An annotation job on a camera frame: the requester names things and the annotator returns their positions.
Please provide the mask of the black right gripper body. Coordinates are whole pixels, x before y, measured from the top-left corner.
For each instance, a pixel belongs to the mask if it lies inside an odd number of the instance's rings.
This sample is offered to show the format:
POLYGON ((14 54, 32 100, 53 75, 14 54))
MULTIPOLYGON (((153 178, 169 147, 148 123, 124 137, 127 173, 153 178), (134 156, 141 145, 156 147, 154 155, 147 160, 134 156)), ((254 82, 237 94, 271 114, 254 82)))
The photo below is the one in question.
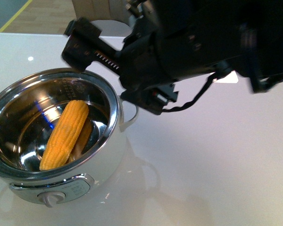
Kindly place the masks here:
POLYGON ((178 32, 174 21, 136 21, 118 58, 122 99, 156 115, 177 101, 173 83, 179 80, 178 32))

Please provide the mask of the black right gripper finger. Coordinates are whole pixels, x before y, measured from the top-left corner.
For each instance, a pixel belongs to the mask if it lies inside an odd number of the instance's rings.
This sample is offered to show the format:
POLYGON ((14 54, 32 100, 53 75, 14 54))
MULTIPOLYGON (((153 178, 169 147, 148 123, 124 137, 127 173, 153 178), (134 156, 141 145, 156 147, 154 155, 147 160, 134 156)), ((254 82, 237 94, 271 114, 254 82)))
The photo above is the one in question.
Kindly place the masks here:
POLYGON ((88 19, 81 17, 69 22, 64 34, 69 37, 63 60, 77 72, 84 72, 92 62, 97 61, 120 75, 118 51, 100 39, 101 29, 88 19))

